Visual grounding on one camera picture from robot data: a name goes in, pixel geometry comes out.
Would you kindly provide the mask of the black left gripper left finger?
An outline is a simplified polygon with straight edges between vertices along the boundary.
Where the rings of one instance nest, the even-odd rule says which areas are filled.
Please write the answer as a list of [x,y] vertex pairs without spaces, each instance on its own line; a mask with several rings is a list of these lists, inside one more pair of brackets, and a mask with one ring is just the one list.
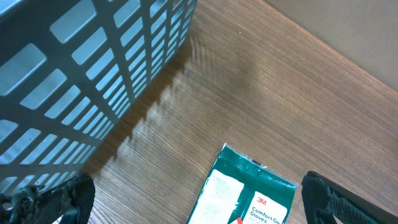
[[1,223],[87,223],[95,201],[92,177],[83,173],[47,191],[27,185],[14,195],[1,194]]

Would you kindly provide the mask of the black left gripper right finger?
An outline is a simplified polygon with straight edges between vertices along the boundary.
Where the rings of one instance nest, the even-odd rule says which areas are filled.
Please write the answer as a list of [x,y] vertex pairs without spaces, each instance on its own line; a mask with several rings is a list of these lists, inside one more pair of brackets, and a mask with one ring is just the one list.
[[308,224],[397,223],[397,216],[315,171],[302,180],[302,199]]

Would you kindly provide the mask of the green 3M glove package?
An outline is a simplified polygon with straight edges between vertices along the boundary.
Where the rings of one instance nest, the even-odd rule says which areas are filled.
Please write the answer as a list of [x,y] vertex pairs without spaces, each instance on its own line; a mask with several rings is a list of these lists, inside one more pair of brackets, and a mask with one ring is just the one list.
[[224,144],[213,163],[188,224],[283,224],[298,183]]

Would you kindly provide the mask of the grey plastic mesh basket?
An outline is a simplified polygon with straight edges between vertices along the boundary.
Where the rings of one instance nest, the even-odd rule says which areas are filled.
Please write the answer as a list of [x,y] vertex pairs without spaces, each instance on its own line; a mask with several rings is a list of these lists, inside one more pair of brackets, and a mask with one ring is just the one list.
[[187,39],[196,0],[1,2],[1,193],[76,175]]

